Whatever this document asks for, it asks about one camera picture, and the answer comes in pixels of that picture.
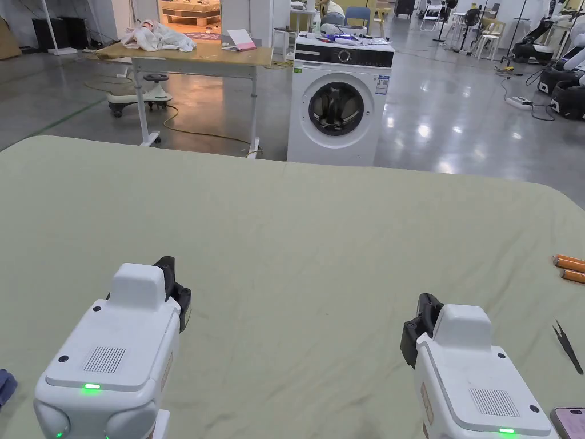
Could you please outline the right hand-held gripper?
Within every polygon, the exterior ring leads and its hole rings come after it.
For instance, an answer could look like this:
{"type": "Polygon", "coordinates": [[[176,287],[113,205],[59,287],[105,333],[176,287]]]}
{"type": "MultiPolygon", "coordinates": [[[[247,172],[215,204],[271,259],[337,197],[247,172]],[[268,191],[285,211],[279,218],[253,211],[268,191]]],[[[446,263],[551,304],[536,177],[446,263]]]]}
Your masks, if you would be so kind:
{"type": "Polygon", "coordinates": [[[414,370],[426,438],[557,438],[478,306],[418,298],[400,349],[414,370]]]}

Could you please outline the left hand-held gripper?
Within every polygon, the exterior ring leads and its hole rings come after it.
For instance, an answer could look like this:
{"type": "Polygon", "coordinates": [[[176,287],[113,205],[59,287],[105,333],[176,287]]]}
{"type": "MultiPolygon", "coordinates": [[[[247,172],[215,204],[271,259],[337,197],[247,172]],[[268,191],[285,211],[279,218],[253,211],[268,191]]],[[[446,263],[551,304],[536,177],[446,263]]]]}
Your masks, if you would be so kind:
{"type": "Polygon", "coordinates": [[[191,314],[175,259],[120,266],[41,374],[33,408],[45,438],[166,438],[163,396],[191,314]]]}

